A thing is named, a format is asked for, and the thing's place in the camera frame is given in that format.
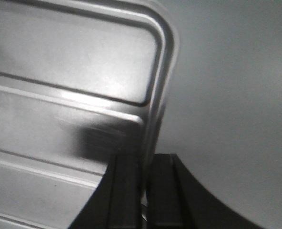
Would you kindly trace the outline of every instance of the metal tray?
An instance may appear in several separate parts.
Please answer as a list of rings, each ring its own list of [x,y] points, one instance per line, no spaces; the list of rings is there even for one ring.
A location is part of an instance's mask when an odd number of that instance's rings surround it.
[[[67,228],[111,154],[146,168],[178,38],[147,1],[0,0],[0,228]]]

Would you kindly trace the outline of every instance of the stainless steel surface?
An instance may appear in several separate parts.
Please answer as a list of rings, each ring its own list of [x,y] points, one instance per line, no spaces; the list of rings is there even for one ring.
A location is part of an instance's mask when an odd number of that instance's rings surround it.
[[[179,154],[229,207],[282,229],[282,1],[160,3],[181,48],[157,153]]]
[[[111,154],[147,165],[177,53],[164,18],[146,1],[0,0],[0,228],[67,228]]]

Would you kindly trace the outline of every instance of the gray wall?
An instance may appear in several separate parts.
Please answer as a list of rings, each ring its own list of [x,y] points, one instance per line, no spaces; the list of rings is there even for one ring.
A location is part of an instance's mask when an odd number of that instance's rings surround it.
[[[282,229],[282,1],[160,0],[181,36],[157,153]]]

